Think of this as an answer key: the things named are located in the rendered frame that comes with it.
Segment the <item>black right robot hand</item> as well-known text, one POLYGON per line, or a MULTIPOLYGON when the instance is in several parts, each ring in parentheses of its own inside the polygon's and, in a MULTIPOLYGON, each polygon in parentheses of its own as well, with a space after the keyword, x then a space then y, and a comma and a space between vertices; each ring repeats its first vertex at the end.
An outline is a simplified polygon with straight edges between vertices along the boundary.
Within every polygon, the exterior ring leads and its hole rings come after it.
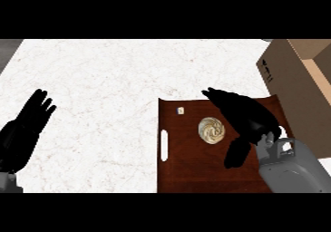
POLYGON ((238 137, 232 140, 225 155, 223 166, 239 168, 251 151, 251 145, 266 137, 266 145, 272 145, 281 136, 276 117, 266 107, 248 96, 216 90, 211 87, 202 94, 229 122, 238 137))

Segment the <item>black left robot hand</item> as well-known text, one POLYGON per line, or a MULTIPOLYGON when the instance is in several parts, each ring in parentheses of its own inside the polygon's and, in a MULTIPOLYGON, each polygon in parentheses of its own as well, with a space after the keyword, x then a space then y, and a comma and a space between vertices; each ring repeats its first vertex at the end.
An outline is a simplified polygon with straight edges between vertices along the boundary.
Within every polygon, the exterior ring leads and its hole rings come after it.
POLYGON ((0 130, 0 172, 16 173, 27 165, 56 106, 40 89, 33 93, 16 119, 0 130))

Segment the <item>cream swirl cupcake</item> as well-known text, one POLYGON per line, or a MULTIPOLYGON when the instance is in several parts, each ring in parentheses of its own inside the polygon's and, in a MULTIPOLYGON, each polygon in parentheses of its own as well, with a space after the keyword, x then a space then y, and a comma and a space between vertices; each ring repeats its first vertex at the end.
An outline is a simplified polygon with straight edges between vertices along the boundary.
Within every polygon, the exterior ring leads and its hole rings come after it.
POLYGON ((207 117, 198 123, 198 135, 201 140, 214 145, 223 140, 225 136, 225 127, 222 122, 213 118, 207 117))

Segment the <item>brown cardboard box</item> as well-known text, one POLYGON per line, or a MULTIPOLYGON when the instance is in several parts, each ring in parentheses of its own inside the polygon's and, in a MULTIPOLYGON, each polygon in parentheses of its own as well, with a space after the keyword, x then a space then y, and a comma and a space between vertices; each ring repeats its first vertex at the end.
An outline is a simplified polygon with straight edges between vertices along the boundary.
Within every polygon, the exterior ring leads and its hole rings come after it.
POLYGON ((275 39, 256 65, 295 138, 331 158, 331 39, 275 39))

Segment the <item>dark brown wooden tray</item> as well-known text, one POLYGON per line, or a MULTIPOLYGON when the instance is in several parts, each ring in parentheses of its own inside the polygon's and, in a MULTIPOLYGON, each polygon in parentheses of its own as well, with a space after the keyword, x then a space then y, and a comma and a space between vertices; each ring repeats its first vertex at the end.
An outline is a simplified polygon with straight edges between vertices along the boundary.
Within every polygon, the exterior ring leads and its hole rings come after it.
POLYGON ((160 193, 267 193, 259 174, 259 159, 251 150, 239 168, 223 166, 229 144, 238 137, 219 108, 208 100, 158 101, 158 131, 167 133, 167 159, 157 160, 160 193), (216 118, 225 127, 223 140, 207 144, 198 135, 198 123, 216 118))

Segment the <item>dark grey appliance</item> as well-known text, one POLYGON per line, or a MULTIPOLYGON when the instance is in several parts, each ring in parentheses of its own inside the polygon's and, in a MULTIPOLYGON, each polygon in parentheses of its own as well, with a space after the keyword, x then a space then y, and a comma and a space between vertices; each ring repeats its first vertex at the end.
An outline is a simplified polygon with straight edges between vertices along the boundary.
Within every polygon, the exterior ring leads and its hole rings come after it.
POLYGON ((0 74, 21 43, 22 39, 0 39, 0 74))

